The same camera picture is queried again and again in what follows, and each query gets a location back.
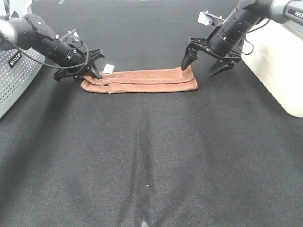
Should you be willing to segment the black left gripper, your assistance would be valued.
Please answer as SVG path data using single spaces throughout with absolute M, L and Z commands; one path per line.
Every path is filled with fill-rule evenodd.
M 66 69 L 60 69 L 54 73 L 54 80 L 60 82 L 63 78 L 72 77 L 74 80 L 83 80 L 84 76 L 89 75 L 96 79 L 102 79 L 102 74 L 97 69 L 95 61 L 104 58 L 102 49 L 89 51 L 89 59 L 86 65 L 79 72 L 69 72 Z

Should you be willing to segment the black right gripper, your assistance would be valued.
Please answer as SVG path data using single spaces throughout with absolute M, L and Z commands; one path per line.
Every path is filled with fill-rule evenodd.
M 217 61 L 209 70 L 209 76 L 213 77 L 223 71 L 233 69 L 234 62 L 238 63 L 241 60 L 241 55 L 234 50 L 229 50 L 223 55 L 217 53 L 214 48 L 203 38 L 190 38 L 190 43 L 186 48 L 184 58 L 180 65 L 181 70 L 185 70 L 191 63 L 198 59 L 198 51 L 216 58 Z

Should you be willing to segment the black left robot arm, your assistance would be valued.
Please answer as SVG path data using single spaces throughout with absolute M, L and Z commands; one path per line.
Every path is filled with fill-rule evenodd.
M 60 81 L 63 78 L 73 77 L 75 80 L 83 80 L 90 75 L 100 79 L 102 76 L 94 62 L 104 55 L 100 49 L 81 51 L 86 44 L 75 35 L 75 30 L 69 31 L 63 36 L 58 36 L 35 14 L 26 14 L 23 17 L 0 18 L 0 49 L 8 51 L 17 49 L 28 56 L 29 49 L 34 49 L 54 64 L 52 68 L 58 71 L 54 79 Z

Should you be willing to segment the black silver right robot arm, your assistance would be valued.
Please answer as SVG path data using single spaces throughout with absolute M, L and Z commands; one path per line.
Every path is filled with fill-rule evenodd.
M 284 24 L 291 20 L 303 23 L 303 2 L 301 0 L 241 0 L 226 18 L 215 16 L 208 11 L 200 12 L 198 22 L 205 26 L 214 26 L 214 30 L 205 39 L 191 38 L 186 48 L 181 69 L 185 70 L 198 59 L 198 51 L 203 51 L 217 59 L 209 70 L 210 76 L 230 70 L 241 61 L 241 54 L 233 50 L 242 43 L 252 27 L 263 19 Z

